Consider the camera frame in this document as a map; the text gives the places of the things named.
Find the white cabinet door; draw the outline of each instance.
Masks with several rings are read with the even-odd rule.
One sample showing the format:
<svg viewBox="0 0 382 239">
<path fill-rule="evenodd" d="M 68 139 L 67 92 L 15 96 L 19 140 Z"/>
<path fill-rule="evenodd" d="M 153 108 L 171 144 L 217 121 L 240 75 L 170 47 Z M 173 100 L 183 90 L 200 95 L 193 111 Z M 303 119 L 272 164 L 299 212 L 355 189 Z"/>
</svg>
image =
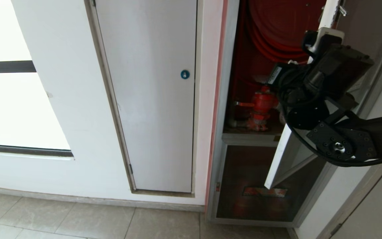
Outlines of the white cabinet door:
<svg viewBox="0 0 382 239">
<path fill-rule="evenodd" d="M 191 192 L 197 0 L 96 8 L 136 188 Z"/>
<path fill-rule="evenodd" d="M 333 13 L 336 12 L 338 2 L 338 0 L 327 1 L 320 27 L 329 27 L 328 23 L 332 23 Z M 360 109 L 356 108 L 354 111 L 365 118 L 367 115 L 364 115 L 363 112 L 369 112 L 372 107 L 367 102 L 375 102 L 378 94 L 374 91 L 380 91 L 382 88 L 382 73 L 380 72 L 382 70 L 382 1 L 349 1 L 345 8 L 348 15 L 341 17 L 338 24 L 338 30 L 345 33 L 343 44 L 350 45 L 369 55 L 375 62 L 375 65 L 362 77 L 360 86 L 350 89 L 360 106 Z M 302 131 L 300 135 L 305 136 L 306 131 Z M 291 130 L 285 126 L 265 186 L 269 189 L 274 187 L 316 158 L 317 156 L 302 145 L 291 133 Z"/>
</svg>

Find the window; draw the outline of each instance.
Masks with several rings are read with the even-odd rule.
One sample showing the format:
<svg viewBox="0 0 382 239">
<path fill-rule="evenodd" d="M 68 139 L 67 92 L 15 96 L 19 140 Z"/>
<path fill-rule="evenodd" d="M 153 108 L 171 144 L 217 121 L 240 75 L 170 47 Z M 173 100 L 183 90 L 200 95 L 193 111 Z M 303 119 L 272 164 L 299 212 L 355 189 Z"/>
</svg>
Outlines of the window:
<svg viewBox="0 0 382 239">
<path fill-rule="evenodd" d="M 0 151 L 72 156 L 10 0 L 0 0 Z"/>
</svg>

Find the red trim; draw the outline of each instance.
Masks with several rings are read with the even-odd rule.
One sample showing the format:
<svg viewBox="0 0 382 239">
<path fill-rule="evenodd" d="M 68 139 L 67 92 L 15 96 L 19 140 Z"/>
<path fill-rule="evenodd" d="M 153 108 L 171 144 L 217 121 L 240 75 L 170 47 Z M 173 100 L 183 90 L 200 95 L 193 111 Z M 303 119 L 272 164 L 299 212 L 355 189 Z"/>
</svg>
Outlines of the red trim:
<svg viewBox="0 0 382 239">
<path fill-rule="evenodd" d="M 206 184 L 205 211 L 207 211 L 207 205 L 208 205 L 208 201 L 209 201 L 210 177 L 211 177 L 211 170 L 212 170 L 214 137 L 215 137 L 215 129 L 216 129 L 217 108 L 218 108 L 218 101 L 219 101 L 219 87 L 220 87 L 220 78 L 221 78 L 221 71 L 222 71 L 222 56 L 223 56 L 223 45 L 224 45 L 224 39 L 225 39 L 227 8 L 228 8 L 228 0 L 223 0 L 222 22 L 221 22 L 221 28 L 220 28 L 218 66 L 217 66 L 217 74 L 216 74 L 215 102 L 214 102 L 214 108 L 213 108 L 212 135 L 211 135 L 211 142 L 210 142 L 209 165 L 208 165 L 207 184 Z"/>
</svg>

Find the tile floor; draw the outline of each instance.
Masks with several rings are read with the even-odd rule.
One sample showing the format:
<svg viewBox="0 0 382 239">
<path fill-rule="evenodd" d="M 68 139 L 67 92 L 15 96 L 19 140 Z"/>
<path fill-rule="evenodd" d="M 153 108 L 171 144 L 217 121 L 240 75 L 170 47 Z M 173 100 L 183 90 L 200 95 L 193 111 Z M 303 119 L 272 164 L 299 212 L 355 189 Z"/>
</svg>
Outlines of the tile floor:
<svg viewBox="0 0 382 239">
<path fill-rule="evenodd" d="M 0 194 L 0 239 L 289 239 L 285 228 L 209 224 L 202 213 Z"/>
</svg>

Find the blue sticker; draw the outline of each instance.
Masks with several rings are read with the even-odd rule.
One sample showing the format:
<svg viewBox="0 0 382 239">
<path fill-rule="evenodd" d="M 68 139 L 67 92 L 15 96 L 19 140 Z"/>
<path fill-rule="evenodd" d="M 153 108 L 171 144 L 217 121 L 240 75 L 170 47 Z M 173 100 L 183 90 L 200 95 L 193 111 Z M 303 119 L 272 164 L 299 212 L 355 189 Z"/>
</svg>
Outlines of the blue sticker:
<svg viewBox="0 0 382 239">
<path fill-rule="evenodd" d="M 190 72 L 187 70 L 181 71 L 181 77 L 182 79 L 188 79 L 190 77 Z"/>
</svg>

